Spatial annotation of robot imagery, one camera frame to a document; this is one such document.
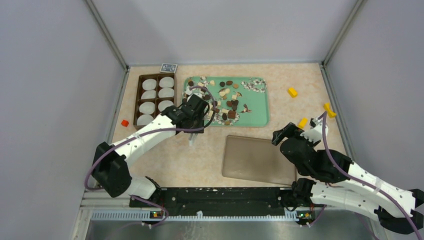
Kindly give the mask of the green floral tray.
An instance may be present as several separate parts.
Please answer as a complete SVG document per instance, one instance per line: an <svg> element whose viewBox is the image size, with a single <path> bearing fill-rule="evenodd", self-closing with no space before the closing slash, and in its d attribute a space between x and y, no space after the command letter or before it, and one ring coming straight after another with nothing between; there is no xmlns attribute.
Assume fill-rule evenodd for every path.
<svg viewBox="0 0 424 240"><path fill-rule="evenodd" d="M269 123L268 85L255 76L192 76L183 84L182 100L196 94L215 111L214 127L264 127ZM235 119L222 115L235 111Z"/></svg>

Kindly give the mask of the brown box lid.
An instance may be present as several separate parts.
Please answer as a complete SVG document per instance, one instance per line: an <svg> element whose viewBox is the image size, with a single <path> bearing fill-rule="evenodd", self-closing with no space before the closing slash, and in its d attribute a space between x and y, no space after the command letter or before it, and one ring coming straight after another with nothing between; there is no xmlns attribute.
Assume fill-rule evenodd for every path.
<svg viewBox="0 0 424 240"><path fill-rule="evenodd" d="M222 157L223 177L290 186L296 167L271 140L228 135Z"/></svg>

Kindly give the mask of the red small block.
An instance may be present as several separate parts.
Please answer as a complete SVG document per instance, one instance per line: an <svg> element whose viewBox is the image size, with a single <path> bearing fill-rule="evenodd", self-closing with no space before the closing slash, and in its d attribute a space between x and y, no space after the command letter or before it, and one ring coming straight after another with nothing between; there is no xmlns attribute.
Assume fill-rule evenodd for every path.
<svg viewBox="0 0 424 240"><path fill-rule="evenodd" d="M127 121L127 120L125 120L125 119L123 119L122 121L121 121L121 123L120 123L123 127L128 127L129 126L129 121Z"/></svg>

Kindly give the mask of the yellow block near wall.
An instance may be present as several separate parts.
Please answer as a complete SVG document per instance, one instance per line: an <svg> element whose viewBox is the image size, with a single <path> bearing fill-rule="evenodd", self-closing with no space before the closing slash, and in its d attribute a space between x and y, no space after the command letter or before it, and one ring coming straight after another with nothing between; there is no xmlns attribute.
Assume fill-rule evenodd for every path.
<svg viewBox="0 0 424 240"><path fill-rule="evenodd" d="M333 118L335 118L337 116L337 113L332 110L331 104L329 102L325 103L323 105L323 108L327 112L327 116L329 118L332 118L333 119Z"/></svg>

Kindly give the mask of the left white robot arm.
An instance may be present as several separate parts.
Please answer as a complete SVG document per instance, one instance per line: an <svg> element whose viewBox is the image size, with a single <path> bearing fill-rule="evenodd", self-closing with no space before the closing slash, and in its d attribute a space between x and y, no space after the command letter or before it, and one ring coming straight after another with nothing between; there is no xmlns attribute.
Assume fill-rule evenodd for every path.
<svg viewBox="0 0 424 240"><path fill-rule="evenodd" d="M89 174L112 198L135 195L147 206L156 206L161 198L160 186L147 176L132 176L130 167L150 149L178 133L201 133L208 110L209 103L196 94L180 106L166 107L127 138L99 144Z"/></svg>

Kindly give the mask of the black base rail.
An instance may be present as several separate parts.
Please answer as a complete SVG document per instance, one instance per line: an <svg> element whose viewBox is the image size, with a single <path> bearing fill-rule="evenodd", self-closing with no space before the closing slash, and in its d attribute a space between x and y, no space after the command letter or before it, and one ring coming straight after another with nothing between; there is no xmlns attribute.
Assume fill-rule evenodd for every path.
<svg viewBox="0 0 424 240"><path fill-rule="evenodd" d="M309 200L294 196L287 187L169 187L150 201L165 208L172 217L283 216L301 208L313 209Z"/></svg>

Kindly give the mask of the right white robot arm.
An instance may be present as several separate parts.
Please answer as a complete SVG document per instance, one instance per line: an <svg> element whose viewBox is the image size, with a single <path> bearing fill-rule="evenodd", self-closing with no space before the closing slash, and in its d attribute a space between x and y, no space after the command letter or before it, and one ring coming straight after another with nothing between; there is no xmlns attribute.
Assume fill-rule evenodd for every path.
<svg viewBox="0 0 424 240"><path fill-rule="evenodd" d="M424 216L417 208L424 203L420 189L405 190L363 169L347 155L327 145L327 118L312 118L310 128L290 122L272 134L272 144L297 169L300 178L292 183L290 204L325 205L368 217L391 232L418 234Z"/></svg>

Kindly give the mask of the yellow block far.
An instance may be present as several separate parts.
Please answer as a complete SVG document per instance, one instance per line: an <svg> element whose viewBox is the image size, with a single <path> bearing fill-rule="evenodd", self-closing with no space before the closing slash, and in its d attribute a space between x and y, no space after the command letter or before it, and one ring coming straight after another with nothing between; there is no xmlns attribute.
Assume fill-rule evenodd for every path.
<svg viewBox="0 0 424 240"><path fill-rule="evenodd" d="M292 98L295 98L295 97L297 97L297 96L298 96L298 92L297 92L297 90L296 90L295 88L293 88L293 87L289 87L289 88L287 89L287 92L288 92L288 94L289 94Z"/></svg>

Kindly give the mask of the blue playing card deck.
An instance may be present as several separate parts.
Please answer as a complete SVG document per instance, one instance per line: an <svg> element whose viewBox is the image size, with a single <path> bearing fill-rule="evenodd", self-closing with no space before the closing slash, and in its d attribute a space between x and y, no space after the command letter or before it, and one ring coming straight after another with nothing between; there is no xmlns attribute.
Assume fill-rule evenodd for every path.
<svg viewBox="0 0 424 240"><path fill-rule="evenodd" d="M159 72L160 73L176 73L177 68L178 68L177 64L162 63Z"/></svg>

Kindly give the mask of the brown chocolate box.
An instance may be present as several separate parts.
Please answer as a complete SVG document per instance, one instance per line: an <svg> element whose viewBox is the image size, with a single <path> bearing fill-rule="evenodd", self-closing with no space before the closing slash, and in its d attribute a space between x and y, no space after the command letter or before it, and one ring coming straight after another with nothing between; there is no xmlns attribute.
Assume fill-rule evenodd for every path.
<svg viewBox="0 0 424 240"><path fill-rule="evenodd" d="M142 74L138 77L133 126L139 130L167 107L177 103L174 73Z"/></svg>

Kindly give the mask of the yellow block near gripper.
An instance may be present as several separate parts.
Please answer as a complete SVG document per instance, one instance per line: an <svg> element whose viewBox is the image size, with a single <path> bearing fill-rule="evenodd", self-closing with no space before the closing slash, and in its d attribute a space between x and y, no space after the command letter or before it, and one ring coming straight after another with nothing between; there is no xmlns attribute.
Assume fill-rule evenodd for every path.
<svg viewBox="0 0 424 240"><path fill-rule="evenodd" d="M306 118L306 117L304 117L304 118L302 118L300 121L299 121L299 123L298 123L298 127L300 128L300 129L303 129L306 125L307 125L307 123L309 122L309 120L308 120L308 118Z"/></svg>

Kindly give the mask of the brown rectangular chocolate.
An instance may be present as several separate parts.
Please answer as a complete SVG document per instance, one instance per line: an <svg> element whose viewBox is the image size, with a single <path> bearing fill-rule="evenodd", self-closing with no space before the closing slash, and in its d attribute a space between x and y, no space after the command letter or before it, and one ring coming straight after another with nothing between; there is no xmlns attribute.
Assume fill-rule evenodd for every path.
<svg viewBox="0 0 424 240"><path fill-rule="evenodd" d="M236 118L236 112L235 112L235 111L233 111L233 110L229 111L229 112L227 113L227 117L228 117L229 119L235 119L235 118Z"/></svg>

